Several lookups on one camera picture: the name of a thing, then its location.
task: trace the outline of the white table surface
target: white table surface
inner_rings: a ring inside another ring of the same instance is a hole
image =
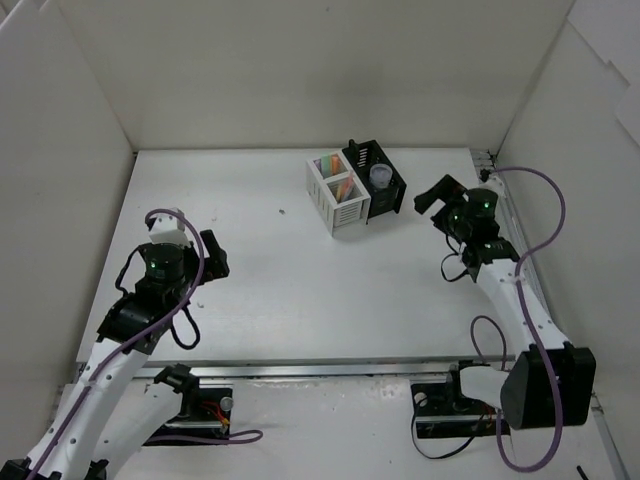
[[[143,382],[132,383],[118,408],[131,407],[143,391]],[[231,447],[143,448],[117,478],[579,480],[577,465],[590,480],[614,478],[591,417],[582,427],[564,430],[556,457],[536,474],[518,474],[506,467],[495,437],[478,438],[451,459],[429,461],[411,443],[410,397],[408,380],[400,378],[238,381],[232,427],[261,428],[262,440]],[[505,437],[507,452],[518,464],[535,462],[546,451],[551,434],[551,429],[514,432],[513,443]],[[419,440],[421,448],[432,454],[460,443],[459,439]]]
[[[413,210],[413,197],[450,173],[477,184],[467,149],[387,149],[408,184],[402,210],[334,238],[305,190],[305,160],[322,150],[143,151],[120,213],[78,361],[119,298],[113,284],[127,255],[148,241],[147,211],[177,206],[199,230],[211,228],[231,275],[199,288],[191,312],[202,343],[183,351],[165,335],[152,361],[206,364],[320,360],[442,359],[474,355],[469,323],[495,315],[465,278],[440,276],[444,236]],[[450,260],[450,275],[460,264]],[[125,280],[142,275],[134,261]],[[176,319],[185,340],[192,333]],[[500,345],[479,326],[487,354]]]

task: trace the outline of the white wall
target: white wall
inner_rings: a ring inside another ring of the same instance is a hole
[[[51,1],[0,26],[0,458],[23,457],[72,360],[131,149]]]
[[[628,86],[566,24],[498,161],[539,168],[566,195],[566,227],[536,263],[558,323],[595,353],[607,422],[631,478],[640,478],[640,147],[615,115]],[[542,181],[509,175],[537,243],[555,227],[557,201]]]
[[[62,0],[135,148],[496,148],[571,0]]]

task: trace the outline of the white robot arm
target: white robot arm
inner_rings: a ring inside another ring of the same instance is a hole
[[[185,224],[196,237],[197,251],[187,239]],[[40,442],[27,458],[7,462],[0,480],[112,479],[156,430],[189,409],[197,396],[198,379],[187,367],[167,367],[134,411],[111,418],[125,388],[171,328],[173,315],[186,308],[197,287],[229,275],[227,255],[213,232],[198,234],[179,210],[154,210],[147,226],[151,243],[134,250],[118,277],[116,286],[123,296],[98,329],[78,383]],[[120,282],[136,252],[144,259],[145,275],[129,293]]]
[[[466,189],[445,175],[415,198],[424,214],[437,200],[444,202],[431,217],[434,226],[462,245],[461,259],[472,281],[495,306],[516,363],[509,372],[488,365],[459,367],[459,391],[503,412],[511,428],[554,426],[556,415],[549,374],[549,357],[562,403],[562,424],[582,425],[587,419],[595,376],[595,359],[588,348],[576,348],[556,327],[524,278],[517,278],[520,257],[500,237],[495,221],[498,195],[491,188]],[[524,315],[522,297],[532,324]],[[534,339],[532,328],[539,337]]]

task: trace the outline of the pen holder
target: pen holder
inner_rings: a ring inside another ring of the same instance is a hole
[[[349,146],[342,152],[371,196],[371,207],[367,219],[391,210],[399,213],[407,184],[404,183],[378,142],[369,140],[368,142],[356,143],[349,140]],[[377,188],[370,179],[372,167],[380,164],[386,165],[392,171],[391,180],[384,188]]]
[[[366,221],[371,197],[340,151],[307,161],[307,192],[329,233]]]

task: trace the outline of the white pen holder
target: white pen holder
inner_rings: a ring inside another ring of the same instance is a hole
[[[339,163],[331,160],[339,157]],[[323,169],[323,159],[307,161],[307,192],[320,212],[329,233],[353,222],[366,222],[371,197],[341,151],[327,154],[329,168]],[[344,185],[353,179],[353,188],[346,198],[340,198]]]

